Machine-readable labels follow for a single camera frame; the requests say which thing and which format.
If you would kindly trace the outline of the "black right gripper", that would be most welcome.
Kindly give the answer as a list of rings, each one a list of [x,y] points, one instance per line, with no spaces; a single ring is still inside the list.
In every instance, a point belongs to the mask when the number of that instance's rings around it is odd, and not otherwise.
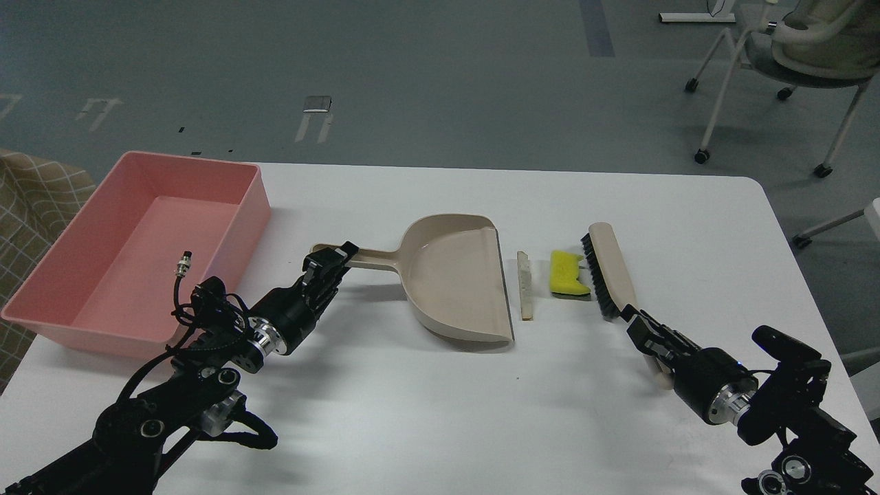
[[[750,371],[720,348],[699,348],[644,310],[636,316],[626,334],[642,354],[670,369],[679,398],[708,425],[736,423],[758,390]]]

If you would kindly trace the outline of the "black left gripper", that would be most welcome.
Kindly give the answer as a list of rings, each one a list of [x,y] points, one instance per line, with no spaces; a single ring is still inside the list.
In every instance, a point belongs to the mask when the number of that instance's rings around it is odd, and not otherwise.
[[[250,308],[249,317],[267,323],[280,336],[277,354],[289,356],[311,334],[359,251],[358,245],[346,241],[333,250],[308,254],[302,264],[304,273],[293,285],[271,289]]]

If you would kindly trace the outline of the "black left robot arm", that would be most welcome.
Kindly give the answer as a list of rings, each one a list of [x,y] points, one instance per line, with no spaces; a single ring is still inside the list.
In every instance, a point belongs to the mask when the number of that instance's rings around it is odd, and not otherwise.
[[[304,342],[358,252],[351,242],[318,248],[292,286],[271,289],[248,307],[216,276],[195,285],[183,304],[180,285],[192,256],[186,251],[173,292],[182,338],[131,376],[88,441],[4,492],[151,494],[195,443],[275,448],[278,435],[246,408],[242,373],[257,373],[268,355],[288,356]]]

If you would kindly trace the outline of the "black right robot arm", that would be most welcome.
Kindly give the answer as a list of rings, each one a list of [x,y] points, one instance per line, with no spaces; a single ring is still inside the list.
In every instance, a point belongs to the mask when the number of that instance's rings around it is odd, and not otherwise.
[[[850,450],[856,435],[820,406],[832,364],[819,351],[758,327],[752,341],[777,362],[760,382],[757,371],[726,351],[695,345],[644,310],[628,305],[621,314],[636,349],[669,370],[672,390],[705,423],[732,424],[751,447],[779,439],[782,449],[770,468],[742,480],[744,493],[872,492],[873,470]]]

